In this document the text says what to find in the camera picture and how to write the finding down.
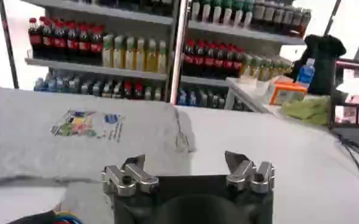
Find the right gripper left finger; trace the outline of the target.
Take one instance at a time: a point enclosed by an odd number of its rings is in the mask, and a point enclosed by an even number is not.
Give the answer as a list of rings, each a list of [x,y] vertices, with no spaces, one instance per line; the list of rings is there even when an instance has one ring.
[[[147,194],[156,192],[159,179],[144,171],[145,159],[145,155],[139,155],[127,158],[121,167],[105,166],[101,172],[104,192],[119,197],[131,197],[138,191]]]

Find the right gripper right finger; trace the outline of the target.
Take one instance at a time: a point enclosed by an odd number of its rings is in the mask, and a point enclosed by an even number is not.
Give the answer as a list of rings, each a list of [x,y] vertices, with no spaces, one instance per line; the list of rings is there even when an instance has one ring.
[[[230,170],[226,185],[242,192],[250,189],[256,194],[267,194],[274,189],[275,167],[267,161],[259,166],[246,155],[225,151],[225,160]]]

